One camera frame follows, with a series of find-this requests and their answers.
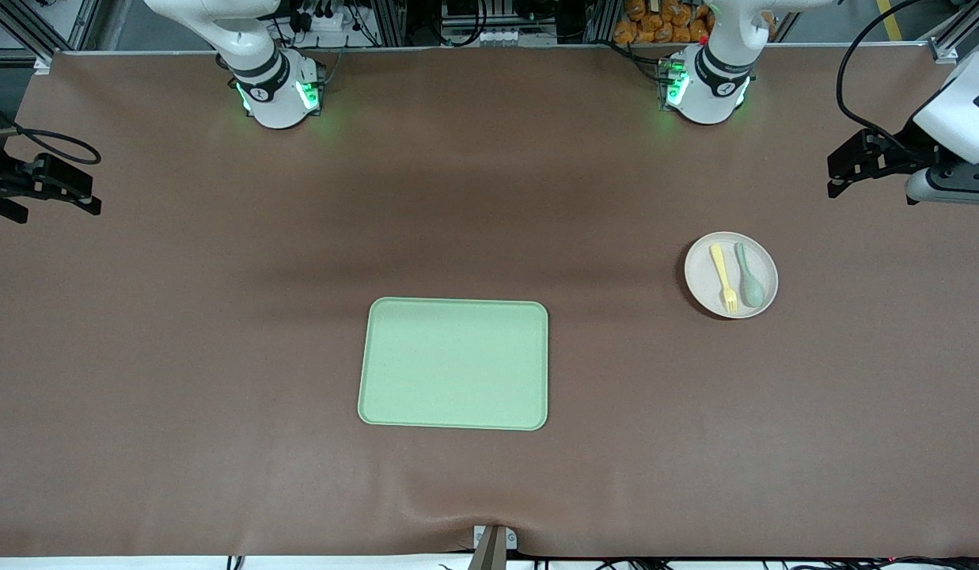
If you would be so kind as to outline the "round white speckled plate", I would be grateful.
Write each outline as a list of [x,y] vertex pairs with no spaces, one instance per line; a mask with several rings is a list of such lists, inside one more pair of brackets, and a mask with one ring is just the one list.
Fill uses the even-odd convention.
[[[763,285],[765,302],[761,307],[749,308],[742,302],[740,271],[734,251],[735,242],[742,242],[746,246],[750,270]],[[709,252],[709,246],[712,243],[721,245],[725,264],[727,264],[729,281],[731,281],[735,291],[738,292],[738,312],[736,314],[729,314],[722,303],[720,281]],[[780,288],[777,264],[768,250],[761,243],[738,232],[711,232],[698,238],[687,250],[687,256],[682,263],[682,271],[689,293],[696,302],[709,310],[710,313],[716,314],[718,317],[729,318],[729,320],[746,320],[746,318],[756,317],[756,315],[764,313],[774,302]]]

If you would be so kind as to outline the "white connector strip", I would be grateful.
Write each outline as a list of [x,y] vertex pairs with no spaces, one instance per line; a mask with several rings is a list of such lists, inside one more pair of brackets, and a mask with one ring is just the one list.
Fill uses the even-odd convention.
[[443,43],[449,47],[517,47],[522,38],[517,29],[490,28],[477,32],[475,29],[446,30]]

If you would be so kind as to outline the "yellow plastic fork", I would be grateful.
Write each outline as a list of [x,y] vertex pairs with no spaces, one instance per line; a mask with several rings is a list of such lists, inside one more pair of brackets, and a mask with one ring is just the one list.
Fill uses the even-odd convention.
[[709,252],[713,260],[715,271],[720,281],[720,294],[725,310],[729,314],[738,312],[738,292],[732,287],[725,264],[724,253],[719,243],[712,243]]

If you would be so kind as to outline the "aluminium frame corner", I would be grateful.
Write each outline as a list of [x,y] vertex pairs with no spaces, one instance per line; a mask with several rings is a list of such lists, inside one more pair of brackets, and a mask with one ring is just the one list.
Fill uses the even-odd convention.
[[923,36],[933,59],[956,63],[963,55],[979,51],[979,0],[957,0],[957,11]]
[[0,69],[48,72],[58,53],[80,51],[110,0],[0,0]]

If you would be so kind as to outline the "light green rectangular tray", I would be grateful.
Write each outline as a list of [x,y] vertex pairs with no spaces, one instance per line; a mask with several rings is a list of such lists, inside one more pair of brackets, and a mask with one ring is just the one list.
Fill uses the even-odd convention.
[[358,415],[370,425],[536,431],[549,417],[549,313],[518,300],[372,303]]

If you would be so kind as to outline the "pale green plastic spoon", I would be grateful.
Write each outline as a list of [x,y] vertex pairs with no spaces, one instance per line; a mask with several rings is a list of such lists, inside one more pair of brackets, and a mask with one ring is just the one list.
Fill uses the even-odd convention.
[[740,271],[740,295],[742,302],[749,308],[758,308],[765,302],[765,290],[756,275],[750,270],[747,262],[746,246],[742,242],[735,242],[734,251]]

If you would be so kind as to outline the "bag of orange items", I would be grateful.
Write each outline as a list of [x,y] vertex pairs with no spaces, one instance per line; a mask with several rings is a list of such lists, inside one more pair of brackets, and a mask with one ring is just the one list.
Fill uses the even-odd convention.
[[703,0],[622,0],[615,44],[707,42],[715,12]]

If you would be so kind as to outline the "white power strip with plugs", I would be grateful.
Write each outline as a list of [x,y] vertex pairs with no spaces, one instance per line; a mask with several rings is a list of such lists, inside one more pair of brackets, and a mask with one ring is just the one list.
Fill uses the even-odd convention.
[[284,0],[284,4],[290,11],[293,33],[360,30],[359,19],[347,6],[347,0]]

